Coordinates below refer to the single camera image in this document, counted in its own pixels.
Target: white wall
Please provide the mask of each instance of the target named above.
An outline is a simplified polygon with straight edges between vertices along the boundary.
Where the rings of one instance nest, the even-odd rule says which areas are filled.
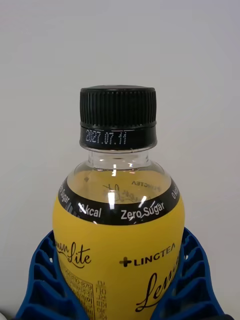
[[[240,317],[240,2],[0,2],[0,310],[18,310],[56,192],[86,152],[81,87],[154,86],[152,157],[184,198],[215,294]]]

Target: black bottle cap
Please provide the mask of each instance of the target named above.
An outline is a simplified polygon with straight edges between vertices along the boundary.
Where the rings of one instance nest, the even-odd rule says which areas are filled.
[[[151,148],[156,137],[156,91],[137,85],[99,85],[80,92],[80,145],[98,150]]]

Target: black label band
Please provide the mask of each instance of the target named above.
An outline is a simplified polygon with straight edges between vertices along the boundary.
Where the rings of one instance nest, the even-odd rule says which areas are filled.
[[[163,194],[150,200],[143,199],[142,202],[129,204],[86,199],[69,188],[67,178],[58,192],[60,204],[70,214],[95,224],[112,226],[143,224],[158,219],[173,210],[179,198],[180,192],[173,180]]]

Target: bottle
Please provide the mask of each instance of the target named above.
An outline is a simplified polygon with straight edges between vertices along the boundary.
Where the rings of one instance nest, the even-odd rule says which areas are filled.
[[[88,160],[59,189],[53,232],[63,277],[91,320],[149,320],[178,267],[182,197],[148,156],[156,106],[151,87],[80,92]]]

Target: plastic bottle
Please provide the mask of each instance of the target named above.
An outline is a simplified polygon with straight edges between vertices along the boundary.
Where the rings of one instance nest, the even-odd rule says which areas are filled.
[[[156,92],[95,86],[80,93],[80,145],[62,183],[53,231],[62,274],[91,320],[148,320],[178,267],[180,192],[149,159]]]

